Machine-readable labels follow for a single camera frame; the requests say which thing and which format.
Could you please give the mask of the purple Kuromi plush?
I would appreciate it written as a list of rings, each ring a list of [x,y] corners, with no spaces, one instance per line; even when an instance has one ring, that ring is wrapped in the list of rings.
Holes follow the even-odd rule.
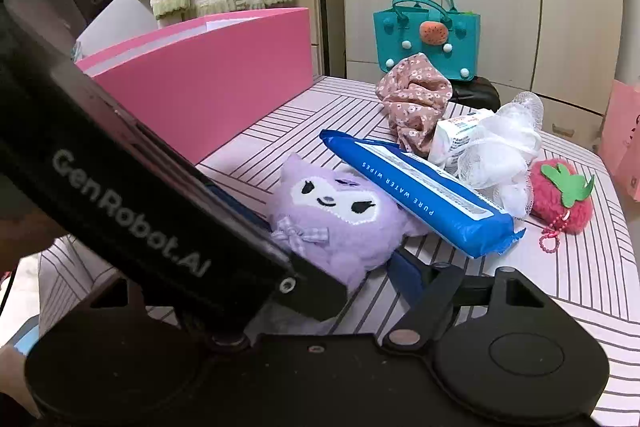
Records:
[[[430,228],[363,176],[293,153],[267,205],[271,237],[356,291],[407,237]]]

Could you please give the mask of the blue wet wipes pack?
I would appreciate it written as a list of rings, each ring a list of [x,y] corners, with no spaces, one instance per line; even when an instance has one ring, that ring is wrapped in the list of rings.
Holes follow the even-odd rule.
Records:
[[[504,255],[525,235],[506,210],[396,144],[324,129],[324,145],[463,254]]]

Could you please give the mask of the white mesh bath sponge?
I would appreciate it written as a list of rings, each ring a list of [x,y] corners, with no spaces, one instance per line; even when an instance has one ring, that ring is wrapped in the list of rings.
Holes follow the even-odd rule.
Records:
[[[458,158],[457,177],[514,218],[533,208],[529,168],[541,150],[544,104],[523,91],[477,124]]]

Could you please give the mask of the white tissue pack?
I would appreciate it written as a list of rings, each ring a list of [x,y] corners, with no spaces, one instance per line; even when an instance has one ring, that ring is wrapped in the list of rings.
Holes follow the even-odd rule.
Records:
[[[458,158],[470,142],[474,129],[481,121],[494,115],[492,110],[477,109],[468,115],[440,120],[427,160],[449,173],[454,173],[457,170]]]

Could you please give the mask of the red strawberry plush keychain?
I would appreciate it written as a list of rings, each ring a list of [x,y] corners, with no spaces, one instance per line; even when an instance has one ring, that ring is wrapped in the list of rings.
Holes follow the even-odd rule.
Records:
[[[530,182],[534,198],[530,213],[544,222],[539,247],[556,254],[562,234],[578,235],[589,225],[596,178],[587,179],[564,160],[547,159],[533,163]]]

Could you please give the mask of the pink floral cloth pouch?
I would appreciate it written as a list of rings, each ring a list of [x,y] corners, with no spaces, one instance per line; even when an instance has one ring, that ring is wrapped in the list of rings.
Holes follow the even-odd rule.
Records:
[[[427,157],[452,97],[450,81],[419,52],[403,58],[375,88],[390,131],[403,150]]]

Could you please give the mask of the pink storage box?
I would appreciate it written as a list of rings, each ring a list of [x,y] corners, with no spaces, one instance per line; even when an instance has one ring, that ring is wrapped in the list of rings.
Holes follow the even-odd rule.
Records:
[[[78,67],[192,164],[312,85],[305,8],[207,15]]]

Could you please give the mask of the black suitcase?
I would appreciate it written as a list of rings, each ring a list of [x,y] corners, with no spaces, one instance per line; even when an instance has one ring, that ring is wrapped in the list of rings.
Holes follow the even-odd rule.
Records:
[[[500,96],[494,85],[486,78],[476,76],[470,81],[451,80],[452,103],[474,109],[489,109],[493,112],[501,106]]]

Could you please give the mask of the pink paper bag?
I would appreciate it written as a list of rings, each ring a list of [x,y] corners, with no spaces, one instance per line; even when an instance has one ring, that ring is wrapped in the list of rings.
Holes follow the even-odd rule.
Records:
[[[639,87],[614,80],[599,155],[623,191],[639,200]]]

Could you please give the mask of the teal felt tote bag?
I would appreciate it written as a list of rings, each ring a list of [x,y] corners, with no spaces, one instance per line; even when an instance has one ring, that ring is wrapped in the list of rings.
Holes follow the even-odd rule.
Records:
[[[454,0],[392,0],[373,14],[378,66],[390,70],[422,53],[447,79],[469,82],[477,75],[480,14],[463,12]]]

